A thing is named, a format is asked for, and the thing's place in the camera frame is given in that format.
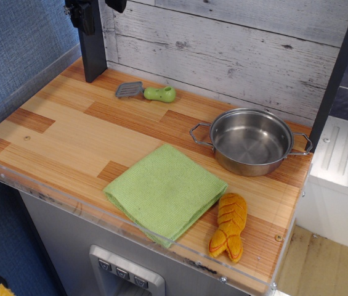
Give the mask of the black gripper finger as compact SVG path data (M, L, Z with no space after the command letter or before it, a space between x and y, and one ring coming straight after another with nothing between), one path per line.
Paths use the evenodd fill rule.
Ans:
M105 3L113 10L123 13L127 5L127 0L105 0Z
M95 33L92 5L89 1L65 0L64 9L75 28L84 34Z

